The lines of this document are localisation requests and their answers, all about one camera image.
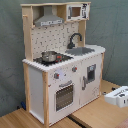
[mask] cabinet handle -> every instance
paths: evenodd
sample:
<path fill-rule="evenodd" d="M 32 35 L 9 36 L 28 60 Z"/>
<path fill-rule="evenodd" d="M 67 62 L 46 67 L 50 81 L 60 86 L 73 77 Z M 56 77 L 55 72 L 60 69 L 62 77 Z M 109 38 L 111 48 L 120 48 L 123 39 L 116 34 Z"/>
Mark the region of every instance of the cabinet handle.
<path fill-rule="evenodd" d="M 85 90 L 85 88 L 86 88 L 86 78 L 85 78 L 85 76 L 83 76 L 83 81 L 84 81 L 84 86 L 82 86 L 82 90 Z"/>
<path fill-rule="evenodd" d="M 70 11 L 70 16 L 68 16 L 68 19 L 71 19 L 71 17 L 72 17 L 72 7 L 71 6 L 69 6 L 69 11 Z"/>

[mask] cooking pot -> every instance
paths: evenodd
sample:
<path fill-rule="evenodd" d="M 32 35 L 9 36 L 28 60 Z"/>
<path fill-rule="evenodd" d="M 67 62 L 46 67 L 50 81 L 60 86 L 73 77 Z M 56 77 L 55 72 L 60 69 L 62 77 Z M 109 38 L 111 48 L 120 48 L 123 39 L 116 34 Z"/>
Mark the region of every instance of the cooking pot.
<path fill-rule="evenodd" d="M 56 61 L 57 52 L 55 51 L 44 51 L 42 52 L 42 59 L 45 62 Z"/>

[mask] burner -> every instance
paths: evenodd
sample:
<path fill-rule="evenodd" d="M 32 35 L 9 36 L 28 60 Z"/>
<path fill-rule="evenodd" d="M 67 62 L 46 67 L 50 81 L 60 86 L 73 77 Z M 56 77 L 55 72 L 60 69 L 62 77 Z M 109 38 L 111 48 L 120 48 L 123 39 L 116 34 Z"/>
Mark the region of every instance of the burner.
<path fill-rule="evenodd" d="M 66 55 L 63 55 L 63 54 L 59 54 L 62 56 L 61 60 L 56 60 L 56 61 L 53 61 L 53 62 L 46 62 L 46 61 L 43 61 L 42 57 L 39 57 L 39 58 L 36 58 L 36 59 L 33 59 L 34 62 L 37 62 L 39 64 L 42 64 L 42 65 L 45 65 L 45 66 L 51 66 L 51 65 L 54 65 L 54 64 L 57 64 L 57 63 L 60 63 L 60 62 L 64 62 L 64 61 L 67 61 L 69 59 L 73 59 L 73 57 L 70 57 L 70 56 L 66 56 Z"/>

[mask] wooden toy kitchen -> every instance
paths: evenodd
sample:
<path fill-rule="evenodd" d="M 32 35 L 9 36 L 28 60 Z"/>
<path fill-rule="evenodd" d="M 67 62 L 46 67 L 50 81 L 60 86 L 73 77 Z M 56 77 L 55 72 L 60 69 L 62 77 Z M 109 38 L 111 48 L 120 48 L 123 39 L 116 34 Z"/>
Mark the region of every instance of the wooden toy kitchen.
<path fill-rule="evenodd" d="M 26 109 L 45 127 L 100 96 L 105 49 L 85 44 L 90 4 L 21 5 Z"/>

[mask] backsplash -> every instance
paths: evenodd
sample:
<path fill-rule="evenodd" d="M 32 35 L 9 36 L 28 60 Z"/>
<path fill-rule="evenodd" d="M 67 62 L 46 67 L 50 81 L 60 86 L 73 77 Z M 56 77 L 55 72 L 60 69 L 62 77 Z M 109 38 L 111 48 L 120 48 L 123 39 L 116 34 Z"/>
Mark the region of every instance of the backsplash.
<path fill-rule="evenodd" d="M 66 50 L 73 33 L 78 33 L 79 22 L 35 27 L 32 29 L 33 58 L 41 56 L 47 50 Z M 73 43 L 78 46 L 78 36 L 73 38 Z"/>

